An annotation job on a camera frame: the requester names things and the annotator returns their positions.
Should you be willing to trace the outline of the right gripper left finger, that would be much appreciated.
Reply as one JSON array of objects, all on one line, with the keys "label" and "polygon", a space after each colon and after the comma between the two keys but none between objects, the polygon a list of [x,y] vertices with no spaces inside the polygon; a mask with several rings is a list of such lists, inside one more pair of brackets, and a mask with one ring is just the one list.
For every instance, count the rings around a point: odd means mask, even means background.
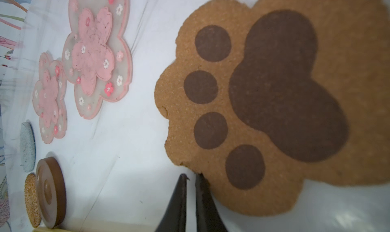
[{"label": "right gripper left finger", "polygon": [[185,232],[187,180],[186,174],[179,176],[167,209],[155,232]]}]

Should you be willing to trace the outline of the woven rattan round coaster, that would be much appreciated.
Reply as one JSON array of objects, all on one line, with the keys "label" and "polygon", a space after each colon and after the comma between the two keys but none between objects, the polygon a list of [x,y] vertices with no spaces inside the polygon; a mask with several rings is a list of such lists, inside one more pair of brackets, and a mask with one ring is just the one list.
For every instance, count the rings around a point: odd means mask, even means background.
[{"label": "woven rattan round coaster", "polygon": [[34,173],[30,173],[26,177],[24,200],[29,221],[33,228],[38,228],[41,224],[41,214],[36,191],[36,176]]}]

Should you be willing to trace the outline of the grey round coaster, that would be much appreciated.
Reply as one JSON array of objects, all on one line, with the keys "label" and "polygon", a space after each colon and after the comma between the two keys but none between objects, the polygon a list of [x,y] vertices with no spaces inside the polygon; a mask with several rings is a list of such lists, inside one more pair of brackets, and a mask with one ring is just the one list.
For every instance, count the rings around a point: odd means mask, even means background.
[{"label": "grey round coaster", "polygon": [[35,167],[36,146],[33,129],[28,121],[21,124],[19,148],[23,170],[31,172]]}]

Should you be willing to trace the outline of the brown wooden round coaster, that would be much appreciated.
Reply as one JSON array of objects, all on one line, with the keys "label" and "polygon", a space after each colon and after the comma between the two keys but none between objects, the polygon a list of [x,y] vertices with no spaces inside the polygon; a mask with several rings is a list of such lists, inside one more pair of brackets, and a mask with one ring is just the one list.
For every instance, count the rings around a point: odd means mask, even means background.
[{"label": "brown wooden round coaster", "polygon": [[63,173],[54,157],[39,160],[36,170],[36,191],[42,220],[53,229],[60,225],[67,210],[67,194]]}]

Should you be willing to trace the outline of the cork paw print coaster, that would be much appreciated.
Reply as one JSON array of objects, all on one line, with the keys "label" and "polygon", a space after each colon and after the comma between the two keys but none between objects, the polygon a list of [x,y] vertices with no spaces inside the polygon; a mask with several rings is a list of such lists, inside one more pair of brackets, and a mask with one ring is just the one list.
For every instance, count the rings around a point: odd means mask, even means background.
[{"label": "cork paw print coaster", "polygon": [[169,159],[249,216],[289,211],[305,180],[390,180],[383,0],[212,0],[183,23],[155,104]]}]

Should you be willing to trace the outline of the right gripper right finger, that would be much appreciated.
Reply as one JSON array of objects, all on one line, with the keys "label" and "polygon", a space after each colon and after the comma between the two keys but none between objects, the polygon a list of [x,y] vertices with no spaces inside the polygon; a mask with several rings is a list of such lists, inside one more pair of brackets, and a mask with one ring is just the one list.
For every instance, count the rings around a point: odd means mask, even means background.
[{"label": "right gripper right finger", "polygon": [[202,174],[196,174],[195,187],[197,232],[227,232]]}]

